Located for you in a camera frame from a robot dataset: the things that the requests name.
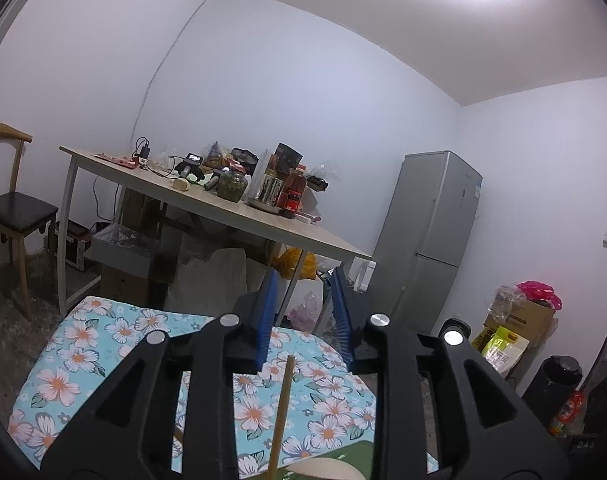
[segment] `trash can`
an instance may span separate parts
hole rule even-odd
[[[523,402],[547,428],[581,382],[583,372],[574,357],[548,357],[522,396]]]

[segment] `wooden tabletop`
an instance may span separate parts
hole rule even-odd
[[[323,227],[305,224],[295,219],[271,215],[246,205],[230,202],[207,192],[202,186],[190,186],[188,191],[172,187],[172,180],[152,171],[129,170],[95,156],[95,153],[59,147],[76,158],[79,167],[121,184],[162,202],[177,206],[205,218],[241,229],[242,231],[297,247],[335,260],[347,261],[353,256],[370,259],[367,254]]]

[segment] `wooden chair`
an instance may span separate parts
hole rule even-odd
[[[45,232],[46,225],[50,222],[48,228],[48,253],[53,285],[55,285],[55,219],[57,208],[47,202],[15,191],[24,142],[32,142],[32,136],[20,132],[8,126],[8,124],[0,123],[0,139],[19,141],[14,164],[12,165],[12,173],[10,174],[10,191],[0,195],[0,233],[2,243],[8,242],[8,256],[10,256],[11,264],[13,263],[12,241],[17,240],[21,290],[26,307],[25,315],[28,320],[32,320],[32,308],[30,295],[28,294],[28,280],[26,278],[26,245],[24,244],[24,238],[37,229],[41,233]]]

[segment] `white wall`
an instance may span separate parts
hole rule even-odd
[[[60,144],[125,153],[146,87],[204,0],[29,0],[0,45],[0,122],[32,134],[18,190],[60,205],[69,157]],[[0,193],[13,150],[0,144]],[[90,174],[80,171],[71,219],[96,220]],[[112,194],[98,182],[100,214]],[[29,239],[28,249],[39,246]],[[0,262],[7,252],[0,244]]]
[[[497,286],[549,283],[559,327],[522,387],[554,354],[587,374],[607,334],[607,78],[466,107],[456,151],[484,180],[441,321],[460,316],[476,331]]]
[[[333,158],[342,182],[317,194],[323,225],[372,251],[403,156],[451,148],[460,111],[346,28],[274,0],[208,0],[158,73],[136,136],[177,154],[219,140],[257,154],[285,142],[308,166]]]

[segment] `silver refrigerator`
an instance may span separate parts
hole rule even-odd
[[[430,333],[455,281],[481,194],[481,175],[453,152],[406,155],[373,260],[377,312]]]

